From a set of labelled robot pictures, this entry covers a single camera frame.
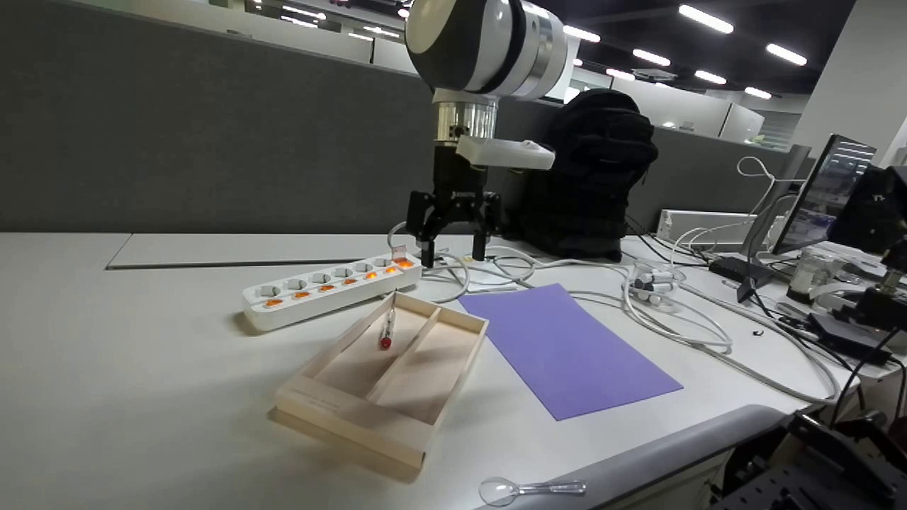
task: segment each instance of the computer monitor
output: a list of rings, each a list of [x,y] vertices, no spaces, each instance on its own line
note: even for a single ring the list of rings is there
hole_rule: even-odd
[[[869,167],[876,146],[848,135],[830,135],[808,183],[791,208],[791,218],[773,242],[773,251],[806,248],[827,238],[830,223],[848,206],[861,173]]]

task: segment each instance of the gray partition wall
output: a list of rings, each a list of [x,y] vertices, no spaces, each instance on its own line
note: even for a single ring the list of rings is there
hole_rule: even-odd
[[[2,4],[0,48],[0,228],[383,232],[430,190],[417,77],[63,0]],[[542,135],[552,112],[504,102],[499,135]],[[657,132],[631,208],[735,200],[682,173],[742,146],[677,135]],[[515,180],[490,179],[504,200]]]

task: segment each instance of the ceiling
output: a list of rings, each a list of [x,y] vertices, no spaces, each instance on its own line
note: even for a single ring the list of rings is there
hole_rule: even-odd
[[[396,14],[400,0],[334,0],[383,14]],[[735,33],[716,33],[677,14],[677,0],[534,0],[568,24],[602,33],[599,45],[583,41],[583,68],[651,68],[631,55],[647,48],[672,58],[672,85],[687,91],[715,87],[695,79],[698,68],[729,79],[729,91],[749,85],[783,94],[811,94],[833,50],[833,41],[854,9],[854,0],[688,0],[688,4],[735,23]],[[797,68],[766,54],[779,41],[808,55]]]

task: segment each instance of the desk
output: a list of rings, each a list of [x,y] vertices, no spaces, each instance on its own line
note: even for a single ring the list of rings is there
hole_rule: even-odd
[[[465,238],[441,242],[467,251]],[[291,261],[383,251],[383,234],[0,234],[2,506],[477,506],[484,476],[556,478],[740,405],[806,407],[735,368],[586,306],[682,391],[552,422],[484,342],[414,483],[341,462],[266,418],[276,388],[371,306],[271,333],[239,320],[240,289],[298,266],[106,272],[111,261]],[[543,268],[534,282],[619,291],[604,268]],[[420,296],[454,293],[420,282]],[[682,293],[735,330],[735,357],[827,394],[799,351]]]

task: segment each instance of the wooden board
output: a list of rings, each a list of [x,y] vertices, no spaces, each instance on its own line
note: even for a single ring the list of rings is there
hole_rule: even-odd
[[[396,309],[393,346],[378,347]],[[488,322],[396,293],[354,322],[332,347],[290,377],[271,418],[329,441],[393,478],[417,478],[430,434],[467,377]]]

